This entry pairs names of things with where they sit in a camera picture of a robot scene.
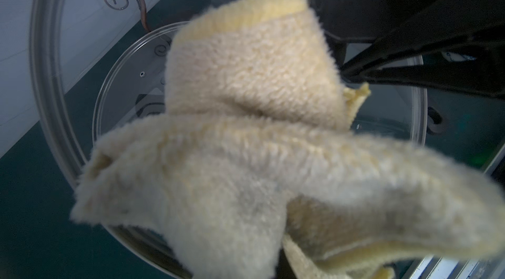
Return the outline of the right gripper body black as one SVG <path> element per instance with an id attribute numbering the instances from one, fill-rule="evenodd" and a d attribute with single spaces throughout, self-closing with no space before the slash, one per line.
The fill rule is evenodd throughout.
<path id="1" fill-rule="evenodd" d="M 309 0 L 337 42 L 483 42 L 504 36 L 504 0 Z"/>

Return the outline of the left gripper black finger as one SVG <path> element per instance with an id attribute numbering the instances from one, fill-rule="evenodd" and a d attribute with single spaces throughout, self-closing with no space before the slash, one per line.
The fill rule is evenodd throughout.
<path id="1" fill-rule="evenodd" d="M 439 0 L 342 67 L 350 82 L 504 99 L 504 0 Z"/>

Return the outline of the yellow fluffy cloth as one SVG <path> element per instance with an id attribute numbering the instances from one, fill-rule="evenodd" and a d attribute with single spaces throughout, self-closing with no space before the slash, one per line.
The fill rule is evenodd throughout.
<path id="1" fill-rule="evenodd" d="M 408 141 L 351 130 L 308 0 L 236 0 L 175 35 L 165 111 L 95 144 L 73 221 L 159 233 L 195 278 L 393 278 L 389 263 L 504 251 L 504 194 Z"/>

